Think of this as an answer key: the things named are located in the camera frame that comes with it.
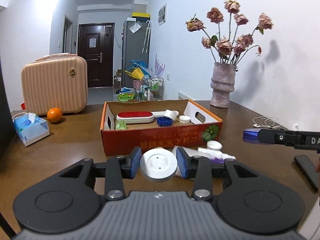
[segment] beige suitcase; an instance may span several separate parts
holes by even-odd
[[[78,113],[88,98],[87,62],[76,54],[54,54],[26,65],[21,71],[26,111],[47,114],[52,107]]]

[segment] table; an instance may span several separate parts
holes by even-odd
[[[243,130],[251,128],[252,118],[259,114],[233,102],[228,109],[210,106],[209,101],[197,103],[224,120],[219,139],[223,144],[223,152],[236,156],[241,163],[287,185],[301,195],[306,205],[302,223],[318,194],[294,164],[293,158],[295,155],[305,154],[316,163],[317,154],[314,151],[295,150],[281,145],[244,143]],[[21,191],[83,158],[90,157],[95,162],[105,161],[99,131],[102,109],[103,105],[91,105],[86,106],[79,114],[64,115],[61,123],[49,126],[50,136],[29,147],[24,147],[17,137],[13,139],[0,161],[0,210],[16,232],[20,229],[12,213],[12,203]],[[214,194],[223,190],[220,179],[213,179],[212,185]],[[131,190],[183,190],[190,194],[192,186],[193,181],[178,177],[161,183],[149,182],[140,171],[135,179],[124,180],[127,194]],[[103,195],[103,179],[97,179],[95,191]],[[2,230],[0,239],[7,239]]]

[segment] vase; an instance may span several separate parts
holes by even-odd
[[[230,92],[235,90],[235,71],[232,64],[214,63],[211,78],[212,99],[211,105],[221,108],[228,108],[230,103]]]

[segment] orange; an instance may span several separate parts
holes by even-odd
[[[47,119],[50,123],[59,122],[62,119],[62,111],[58,107],[51,108],[47,112]]]

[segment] refrigerator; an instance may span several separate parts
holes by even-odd
[[[142,53],[148,24],[141,23],[142,27],[135,33],[132,33],[130,27],[134,23],[135,22],[130,21],[124,22],[124,37],[122,41],[122,86],[128,88],[133,87],[132,79],[124,71],[128,70],[128,68],[132,66],[132,62],[130,62],[130,60],[144,61],[146,66],[148,66],[149,61],[149,50],[148,53],[146,53],[146,47],[148,46],[147,42],[144,52]]]

